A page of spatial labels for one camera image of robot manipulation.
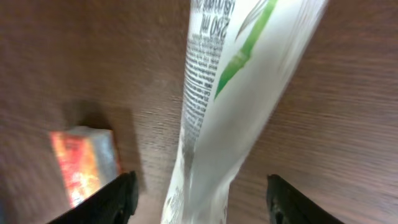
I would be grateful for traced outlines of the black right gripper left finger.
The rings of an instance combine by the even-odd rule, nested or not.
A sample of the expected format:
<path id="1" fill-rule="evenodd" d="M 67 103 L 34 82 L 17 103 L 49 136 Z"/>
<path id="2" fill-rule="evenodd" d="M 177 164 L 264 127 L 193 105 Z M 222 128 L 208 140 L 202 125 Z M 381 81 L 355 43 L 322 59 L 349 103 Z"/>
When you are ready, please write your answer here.
<path id="1" fill-rule="evenodd" d="M 137 175 L 125 172 L 49 224 L 127 224 L 138 200 Z"/>

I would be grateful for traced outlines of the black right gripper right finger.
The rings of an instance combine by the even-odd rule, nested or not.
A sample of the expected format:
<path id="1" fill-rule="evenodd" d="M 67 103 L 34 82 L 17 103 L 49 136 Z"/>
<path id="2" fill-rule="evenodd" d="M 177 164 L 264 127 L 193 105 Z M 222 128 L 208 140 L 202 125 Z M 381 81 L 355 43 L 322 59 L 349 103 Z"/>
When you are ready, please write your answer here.
<path id="1" fill-rule="evenodd" d="M 271 224 L 343 224 L 281 176 L 267 176 L 266 201 Z"/>

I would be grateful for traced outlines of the small orange box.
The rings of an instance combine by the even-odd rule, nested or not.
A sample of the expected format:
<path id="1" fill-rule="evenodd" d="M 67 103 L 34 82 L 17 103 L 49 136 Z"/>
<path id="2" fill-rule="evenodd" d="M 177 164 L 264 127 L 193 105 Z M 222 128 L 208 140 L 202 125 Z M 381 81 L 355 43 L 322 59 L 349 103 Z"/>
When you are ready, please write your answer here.
<path id="1" fill-rule="evenodd" d="M 75 126 L 49 136 L 72 208 L 121 173 L 111 130 Z"/>

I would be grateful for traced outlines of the white tube with tan cap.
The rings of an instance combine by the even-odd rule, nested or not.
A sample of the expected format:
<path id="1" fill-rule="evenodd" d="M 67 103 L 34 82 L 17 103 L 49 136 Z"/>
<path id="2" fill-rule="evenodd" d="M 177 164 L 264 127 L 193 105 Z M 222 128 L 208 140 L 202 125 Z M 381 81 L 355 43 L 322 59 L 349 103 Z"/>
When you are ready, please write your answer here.
<path id="1" fill-rule="evenodd" d="M 226 221 L 229 187 L 326 5 L 326 0 L 190 3 L 180 137 L 162 223 Z"/>

